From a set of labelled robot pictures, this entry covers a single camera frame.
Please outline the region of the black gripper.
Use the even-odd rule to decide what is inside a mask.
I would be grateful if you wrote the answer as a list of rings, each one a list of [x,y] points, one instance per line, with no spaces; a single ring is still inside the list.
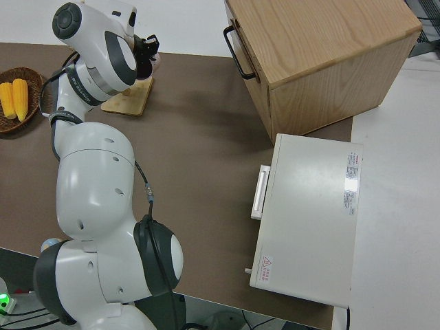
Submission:
[[[155,34],[148,36],[146,39],[137,35],[134,35],[133,38],[133,55],[137,65],[137,79],[146,80],[153,73],[153,65],[150,62],[148,52],[157,52],[160,42]]]

